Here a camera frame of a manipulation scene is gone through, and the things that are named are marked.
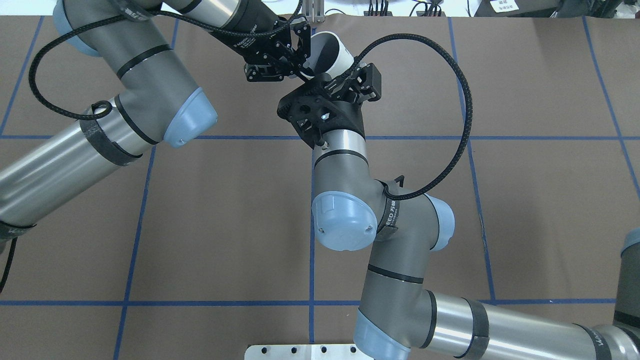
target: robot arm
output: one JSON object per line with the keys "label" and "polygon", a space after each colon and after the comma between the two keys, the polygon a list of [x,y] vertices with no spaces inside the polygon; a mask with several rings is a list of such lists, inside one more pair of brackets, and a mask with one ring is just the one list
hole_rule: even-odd
{"label": "robot arm", "polygon": [[[288,26],[260,0],[185,1],[170,6],[195,20],[229,31],[260,33]],[[0,172],[0,249],[44,216],[160,141],[180,147],[217,121],[217,113],[153,22],[158,0],[59,0],[54,22],[60,33],[120,13],[129,20],[101,26],[69,40],[78,50],[105,59],[125,91],[108,103],[102,118],[80,120]],[[310,51],[310,27],[294,25],[272,37],[213,33],[242,55],[250,81],[278,81],[300,74]],[[108,111],[97,103],[87,114]]]}
{"label": "robot arm", "polygon": [[473,360],[640,360],[640,282],[631,279],[639,230],[623,251],[614,325],[590,329],[425,290],[429,253],[448,244],[453,212],[426,194],[383,193],[385,185],[392,195],[409,193],[403,177],[370,177],[360,107],[381,97],[375,66],[361,63],[343,83],[332,78],[322,74],[285,96],[278,115],[314,150],[316,239],[332,250],[372,244],[354,334],[362,352],[376,360],[405,360],[411,348]]}

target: light blue joint cap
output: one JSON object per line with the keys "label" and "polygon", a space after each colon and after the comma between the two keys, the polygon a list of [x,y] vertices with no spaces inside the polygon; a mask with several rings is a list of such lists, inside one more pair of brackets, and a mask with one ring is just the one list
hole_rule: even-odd
{"label": "light blue joint cap", "polygon": [[622,252],[637,243],[640,243],[640,227],[636,227],[627,234],[627,237],[625,238],[625,246],[622,247]]}
{"label": "light blue joint cap", "polygon": [[182,104],[164,133],[172,147],[180,147],[218,122],[218,113],[202,88],[197,88]]}
{"label": "light blue joint cap", "polygon": [[438,241],[430,251],[442,250],[449,244],[449,239],[453,236],[456,229],[456,218],[453,216],[453,210],[444,201],[425,194],[429,198],[438,215]]}
{"label": "light blue joint cap", "polygon": [[314,199],[311,212],[316,239],[329,249],[360,250],[376,238],[376,214],[350,193],[323,192]]}
{"label": "light blue joint cap", "polygon": [[[67,19],[67,14],[65,13],[65,5],[62,3],[62,0],[58,0],[56,6],[53,8],[53,24],[56,26],[56,30],[60,35],[64,35],[69,31],[73,30],[71,28],[71,24],[69,24],[69,20]],[[82,39],[75,36],[67,40],[68,43],[73,45],[79,52],[89,55],[100,57],[100,53],[98,53],[94,48],[87,45]]]}
{"label": "light blue joint cap", "polygon": [[358,310],[358,318],[356,319],[356,332],[353,335],[353,342],[363,353],[375,360],[406,360],[411,352],[411,348],[400,344],[385,334],[379,327],[369,321],[360,310]]}

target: white cup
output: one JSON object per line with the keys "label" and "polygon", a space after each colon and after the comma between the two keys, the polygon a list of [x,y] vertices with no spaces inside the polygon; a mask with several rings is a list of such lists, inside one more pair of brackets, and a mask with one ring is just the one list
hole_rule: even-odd
{"label": "white cup", "polygon": [[311,36],[311,56],[308,59],[308,67],[314,74],[326,72],[331,78],[340,76],[353,64],[353,56],[338,35],[331,31],[321,31]]}

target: black band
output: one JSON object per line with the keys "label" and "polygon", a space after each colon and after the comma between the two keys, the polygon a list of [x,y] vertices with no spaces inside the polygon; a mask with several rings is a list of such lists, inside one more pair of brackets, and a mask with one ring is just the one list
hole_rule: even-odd
{"label": "black band", "polygon": [[429,327],[429,333],[427,334],[427,339],[424,340],[424,344],[420,348],[426,348],[433,340],[433,335],[436,332],[436,323],[438,321],[438,304],[436,304],[436,297],[429,290],[425,290],[429,293],[429,297],[431,298],[431,326]]}
{"label": "black band", "polygon": [[11,240],[22,236],[34,226],[35,225],[15,226],[0,220],[0,241]]}
{"label": "black band", "polygon": [[574,325],[582,327],[582,329],[589,334],[589,337],[593,342],[593,347],[596,350],[596,360],[611,360],[611,349],[609,349],[609,344],[607,344],[607,340],[605,340],[602,334],[577,323]]}
{"label": "black band", "polygon": [[413,277],[413,276],[409,276],[409,275],[399,274],[397,272],[385,270],[385,269],[379,268],[379,267],[371,265],[371,264],[369,264],[367,269],[369,269],[369,271],[372,271],[372,272],[374,272],[376,274],[380,274],[380,275],[386,276],[386,277],[391,277],[392,279],[396,279],[396,280],[412,282],[414,284],[422,284],[424,282],[424,278],[422,278],[422,277]]}
{"label": "black band", "polygon": [[126,64],[122,65],[122,67],[120,67],[120,70],[116,72],[118,79],[122,79],[122,76],[124,76],[124,74],[126,74],[127,71],[133,69],[137,64],[145,61],[146,59],[149,59],[151,56],[155,54],[159,54],[167,50],[171,50],[171,47],[167,44],[163,44],[163,45],[152,47],[151,49],[137,55],[135,58],[127,61]]}
{"label": "black band", "polygon": [[366,162],[366,163],[367,163],[367,165],[369,164],[369,162],[367,161],[367,158],[365,158],[365,157],[364,157],[364,155],[360,154],[359,152],[357,152],[357,151],[353,151],[353,150],[344,150],[344,149],[343,149],[343,150],[334,150],[334,151],[330,151],[330,152],[327,152],[327,153],[325,153],[325,154],[320,155],[320,157],[318,158],[318,160],[316,160],[316,162],[314,163],[314,167],[316,167],[316,165],[318,165],[318,163],[320,162],[320,160],[322,160],[322,159],[324,159],[324,158],[326,158],[326,157],[328,157],[328,156],[331,156],[331,155],[338,155],[338,154],[349,154],[349,155],[355,155],[355,156],[358,156],[360,159],[363,159],[363,160],[364,160],[364,162]]}
{"label": "black band", "polygon": [[147,134],[143,133],[142,130],[140,130],[140,128],[133,122],[133,120],[131,120],[129,114],[127,114],[127,112],[124,110],[124,107],[122,107],[122,103],[120,102],[120,95],[116,95],[115,97],[115,102],[116,102],[116,108],[118,108],[118,111],[120,112],[120,114],[122,115],[122,118],[125,120],[125,122],[127,123],[127,125],[129,125],[129,127],[138,135],[140,136],[140,138],[148,143],[150,143],[151,145],[155,145],[158,142],[151,139],[150,137],[147,136]]}
{"label": "black band", "polygon": [[178,10],[178,12],[184,15],[184,14],[190,12],[191,10],[195,9],[196,6],[198,6],[201,1],[202,0],[193,0],[187,6],[181,8],[180,10]]}
{"label": "black band", "polygon": [[631,339],[631,342],[636,346],[636,351],[640,351],[640,338],[638,338],[633,331],[627,329],[626,327],[617,326],[617,325],[614,325],[614,326],[622,330],[625,334],[627,334],[629,339]]}
{"label": "black band", "polygon": [[117,143],[109,140],[109,137],[107,137],[107,134],[104,133],[104,130],[102,130],[100,124],[98,124],[96,120],[80,121],[80,129],[87,141],[89,141],[91,146],[93,146],[93,148],[102,155],[103,158],[109,160],[115,165],[118,165],[119,167],[125,167],[142,156],[142,154],[129,154]]}
{"label": "black band", "polygon": [[474,328],[471,334],[471,342],[467,351],[460,355],[454,356],[456,359],[467,358],[470,360],[479,360],[484,355],[489,345],[489,316],[481,302],[465,299],[471,308],[471,317],[474,322]]}
{"label": "black band", "polygon": [[398,228],[396,227],[396,222],[398,220],[398,215],[400,214],[400,202],[397,200],[391,200],[387,198],[385,203],[385,211],[382,214],[382,218],[378,222],[378,228],[376,230],[376,234],[384,238],[388,238],[389,236],[396,233]]}
{"label": "black band", "polygon": [[623,313],[622,311],[614,311],[613,320],[616,320],[617,322],[623,323],[625,325],[629,325],[631,327],[635,327],[636,329],[640,329],[640,318],[637,316]]}

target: metal mounting plate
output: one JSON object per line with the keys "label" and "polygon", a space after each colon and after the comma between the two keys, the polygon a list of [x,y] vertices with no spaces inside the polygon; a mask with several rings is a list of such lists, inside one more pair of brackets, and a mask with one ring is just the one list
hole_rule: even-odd
{"label": "metal mounting plate", "polygon": [[293,344],[252,345],[244,352],[244,360],[373,360],[373,358],[366,356],[354,344]]}

